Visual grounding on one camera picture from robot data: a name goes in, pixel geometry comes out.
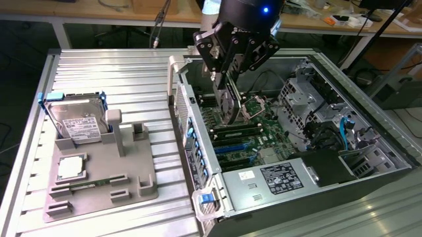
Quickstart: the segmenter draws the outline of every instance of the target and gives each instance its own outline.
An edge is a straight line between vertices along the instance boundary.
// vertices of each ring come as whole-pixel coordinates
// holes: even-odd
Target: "hard drive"
[[[62,138],[71,138],[75,144],[98,142],[102,134],[110,132],[106,122],[104,93],[50,93],[44,107]]]

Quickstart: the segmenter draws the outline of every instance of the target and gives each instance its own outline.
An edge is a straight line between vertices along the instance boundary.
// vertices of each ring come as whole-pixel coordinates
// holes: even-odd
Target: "table leg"
[[[353,61],[355,60],[357,56],[362,52],[365,46],[370,42],[371,37],[373,36],[363,36],[362,37],[362,39],[359,40],[359,43],[357,44],[355,48],[353,49],[350,55],[347,56],[342,66],[341,66],[341,70],[343,70],[345,68],[349,68],[350,64],[353,63]]]
[[[68,35],[67,35],[66,29],[64,29],[64,22],[60,19],[54,19],[51,21],[51,24],[52,24],[55,36],[56,36],[59,44],[60,44],[60,48],[62,49],[71,49],[72,45],[71,45],[71,41],[68,39]]]

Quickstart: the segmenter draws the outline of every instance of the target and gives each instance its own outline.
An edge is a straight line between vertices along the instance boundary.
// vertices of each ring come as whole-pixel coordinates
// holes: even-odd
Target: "aluminum profile table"
[[[167,62],[187,49],[63,50],[47,58],[38,92],[104,91],[122,126],[150,129],[159,197],[43,222],[55,127],[35,102],[0,210],[2,236],[199,236],[167,106]]]
[[[0,209],[0,236],[199,236],[166,103],[170,55],[186,49],[64,50],[50,55],[38,92],[104,90],[123,125],[150,128],[159,197],[147,202],[44,223],[42,214],[54,125],[32,104]],[[245,237],[417,237],[422,232],[422,170],[361,200],[282,223]]]

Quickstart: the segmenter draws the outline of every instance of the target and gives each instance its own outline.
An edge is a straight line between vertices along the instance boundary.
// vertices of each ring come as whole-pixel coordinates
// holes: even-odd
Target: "wooden table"
[[[124,0],[107,0],[110,4],[122,4]],[[330,0],[338,6],[349,8],[350,2],[343,0]],[[322,13],[322,17],[331,15],[327,10],[315,9]],[[0,0],[0,19],[19,21],[40,21],[52,24],[55,34],[63,49],[71,48],[71,43],[63,24],[104,24],[104,25],[132,25],[152,26],[156,12],[151,14],[135,14],[131,8],[122,12],[99,5],[96,0],[78,0],[76,3],[56,2],[54,0]],[[387,15],[381,15],[382,22],[374,22],[370,28],[362,30],[362,39],[345,60],[342,68],[349,67],[357,55],[362,51],[375,32],[381,28]],[[361,28],[349,26],[333,27],[319,19],[310,19],[305,15],[282,15],[281,32],[330,34],[330,35],[355,35]],[[179,13],[167,15],[166,27],[199,28],[202,12],[195,0],[179,0]],[[386,29],[383,37],[417,38],[422,39],[422,33],[413,33],[403,30],[391,23]]]

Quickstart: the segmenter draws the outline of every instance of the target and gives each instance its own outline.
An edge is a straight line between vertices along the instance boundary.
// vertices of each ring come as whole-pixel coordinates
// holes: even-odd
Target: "blue pcie slot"
[[[215,154],[223,154],[227,152],[238,152],[238,151],[245,151],[249,147],[249,144],[238,145],[238,146],[231,146],[231,147],[222,147],[222,148],[215,148],[214,152]]]

